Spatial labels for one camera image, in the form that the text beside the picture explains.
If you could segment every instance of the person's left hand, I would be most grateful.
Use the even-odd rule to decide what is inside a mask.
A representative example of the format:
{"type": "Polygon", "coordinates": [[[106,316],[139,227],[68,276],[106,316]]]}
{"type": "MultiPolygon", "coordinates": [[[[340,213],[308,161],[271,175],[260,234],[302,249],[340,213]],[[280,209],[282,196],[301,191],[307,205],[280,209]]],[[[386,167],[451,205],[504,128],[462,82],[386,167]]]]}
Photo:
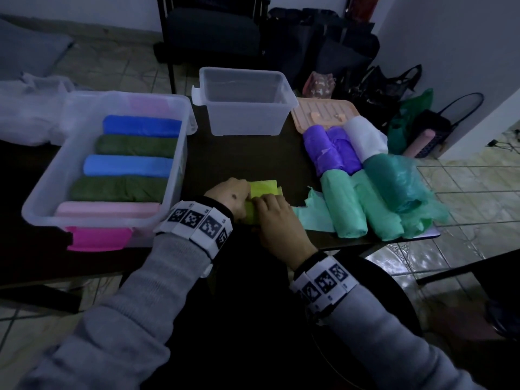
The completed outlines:
{"type": "Polygon", "coordinates": [[[235,221],[245,219],[245,200],[251,198],[251,185],[245,179],[229,178],[206,191],[209,197],[225,205],[233,213],[235,221]]]}

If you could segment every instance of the table surface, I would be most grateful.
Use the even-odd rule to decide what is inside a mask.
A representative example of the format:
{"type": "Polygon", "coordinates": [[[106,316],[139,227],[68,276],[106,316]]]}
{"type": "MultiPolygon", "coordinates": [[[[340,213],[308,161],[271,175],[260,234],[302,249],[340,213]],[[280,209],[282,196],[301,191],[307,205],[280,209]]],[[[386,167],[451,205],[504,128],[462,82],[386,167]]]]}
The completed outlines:
{"type": "MultiPolygon", "coordinates": [[[[314,165],[305,152],[302,136],[289,116],[278,136],[211,134],[206,107],[194,106],[198,131],[188,137],[188,160],[181,198],[204,194],[230,177],[249,181],[276,179],[293,206],[304,205],[308,187],[321,190],[314,165]]],[[[21,216],[22,205],[59,147],[25,147],[0,141],[3,164],[2,255],[0,287],[49,283],[74,277],[129,272],[139,268],[150,249],[82,253],[66,250],[71,235],[55,227],[35,227],[21,216]]],[[[358,239],[309,231],[318,249],[380,244],[372,232],[358,239]]]]}

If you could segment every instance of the wristband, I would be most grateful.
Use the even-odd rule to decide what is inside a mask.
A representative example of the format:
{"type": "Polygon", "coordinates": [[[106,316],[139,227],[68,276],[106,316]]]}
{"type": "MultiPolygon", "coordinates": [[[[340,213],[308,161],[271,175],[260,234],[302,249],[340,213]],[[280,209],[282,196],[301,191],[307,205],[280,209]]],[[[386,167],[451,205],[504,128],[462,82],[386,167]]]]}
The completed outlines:
{"type": "Polygon", "coordinates": [[[326,316],[358,281],[334,257],[327,256],[301,273],[291,284],[313,314],[326,316]]]}
{"type": "Polygon", "coordinates": [[[195,201],[180,201],[175,204],[166,220],[154,229],[154,232],[170,232],[194,242],[211,260],[232,231],[229,217],[217,208],[195,201]]]}

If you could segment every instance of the gray sweater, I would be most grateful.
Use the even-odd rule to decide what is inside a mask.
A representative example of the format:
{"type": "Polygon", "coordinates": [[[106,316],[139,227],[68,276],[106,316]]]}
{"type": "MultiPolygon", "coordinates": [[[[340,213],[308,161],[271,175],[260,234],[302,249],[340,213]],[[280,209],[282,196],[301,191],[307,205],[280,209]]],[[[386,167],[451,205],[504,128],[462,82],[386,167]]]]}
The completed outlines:
{"type": "MultiPolygon", "coordinates": [[[[138,388],[168,361],[170,351],[164,344],[173,320],[209,264],[208,256],[192,242],[157,236],[142,268],[113,297],[86,311],[74,333],[44,354],[19,388],[138,388]]],[[[326,321],[380,389],[481,388],[441,350],[413,335],[361,285],[326,321]]]]}

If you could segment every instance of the plastic storage bin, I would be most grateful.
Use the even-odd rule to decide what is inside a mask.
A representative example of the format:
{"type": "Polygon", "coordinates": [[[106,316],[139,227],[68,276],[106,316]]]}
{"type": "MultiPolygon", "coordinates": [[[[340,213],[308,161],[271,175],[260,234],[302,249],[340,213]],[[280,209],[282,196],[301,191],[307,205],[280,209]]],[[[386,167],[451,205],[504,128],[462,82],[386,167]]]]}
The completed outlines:
{"type": "Polygon", "coordinates": [[[129,228],[132,238],[127,246],[151,246],[153,228],[163,220],[174,203],[180,200],[188,147],[186,135],[197,131],[190,100],[185,96],[124,93],[119,91],[70,93],[63,110],[61,130],[70,136],[43,173],[22,207],[22,216],[35,226],[62,229],[129,228]],[[148,116],[181,120],[182,126],[172,170],[159,212],[146,219],[61,217],[56,208],[68,201],[72,183],[83,175],[85,158],[94,153],[96,139],[103,134],[107,115],[148,116]]]}
{"type": "Polygon", "coordinates": [[[278,135],[298,106],[285,75],[277,71],[200,69],[194,105],[206,105],[213,135],[278,135]]]}

